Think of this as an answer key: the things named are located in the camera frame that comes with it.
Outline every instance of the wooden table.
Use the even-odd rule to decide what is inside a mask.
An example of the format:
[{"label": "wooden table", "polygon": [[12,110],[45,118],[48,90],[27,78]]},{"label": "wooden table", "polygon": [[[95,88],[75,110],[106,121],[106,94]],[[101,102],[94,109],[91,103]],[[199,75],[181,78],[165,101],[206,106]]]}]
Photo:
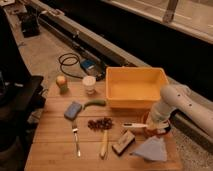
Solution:
[{"label": "wooden table", "polygon": [[[74,134],[71,122],[64,118],[64,112],[72,101],[84,104],[90,99],[105,99],[105,82],[98,82],[96,93],[88,96],[80,82],[70,82],[70,91],[59,94],[56,84],[52,84],[46,99],[43,114],[35,133],[33,144],[25,166],[26,171],[141,171],[141,170],[181,170],[182,165],[171,133],[165,136],[167,162],[151,162],[129,153],[144,140],[142,130],[135,131],[136,142],[122,156],[112,151],[112,144],[123,134],[121,124],[140,122],[144,111],[131,109],[111,109],[108,106],[88,106],[77,118],[81,157],[76,156]],[[114,126],[109,130],[108,155],[99,157],[102,132],[90,130],[90,119],[111,117]]]}]

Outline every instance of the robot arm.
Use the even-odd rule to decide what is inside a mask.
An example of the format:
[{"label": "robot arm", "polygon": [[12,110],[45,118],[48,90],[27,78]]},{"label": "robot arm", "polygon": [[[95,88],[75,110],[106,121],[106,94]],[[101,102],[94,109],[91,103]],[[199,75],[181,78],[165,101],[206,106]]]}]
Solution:
[{"label": "robot arm", "polygon": [[161,99],[150,110],[147,129],[159,129],[169,119],[171,112],[179,109],[213,138],[213,111],[193,101],[189,97],[191,91],[187,86],[166,85],[160,93]]}]

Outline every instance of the grapes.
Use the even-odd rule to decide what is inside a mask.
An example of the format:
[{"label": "grapes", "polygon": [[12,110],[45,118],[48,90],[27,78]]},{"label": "grapes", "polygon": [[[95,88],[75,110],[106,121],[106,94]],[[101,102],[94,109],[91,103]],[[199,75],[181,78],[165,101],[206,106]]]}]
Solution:
[{"label": "grapes", "polygon": [[113,126],[112,119],[107,117],[97,119],[96,121],[94,120],[88,121],[88,127],[93,131],[98,131],[98,130],[103,131],[106,129],[111,129],[112,126]]}]

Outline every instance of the banana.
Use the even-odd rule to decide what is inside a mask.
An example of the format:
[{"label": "banana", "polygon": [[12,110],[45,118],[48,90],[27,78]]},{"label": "banana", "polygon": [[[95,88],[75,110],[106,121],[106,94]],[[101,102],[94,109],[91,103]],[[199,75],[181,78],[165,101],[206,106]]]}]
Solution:
[{"label": "banana", "polygon": [[87,106],[91,106],[91,105],[106,106],[106,101],[102,100],[102,99],[93,99],[93,100],[90,100],[90,101],[86,102],[83,105],[83,109],[85,109]]}]

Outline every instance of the white cup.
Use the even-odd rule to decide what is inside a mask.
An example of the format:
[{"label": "white cup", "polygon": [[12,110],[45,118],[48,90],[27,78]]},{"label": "white cup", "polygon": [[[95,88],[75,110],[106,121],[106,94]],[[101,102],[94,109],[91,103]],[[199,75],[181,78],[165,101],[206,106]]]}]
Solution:
[{"label": "white cup", "polygon": [[96,78],[93,76],[85,76],[82,80],[82,84],[87,94],[93,94],[95,92]]}]

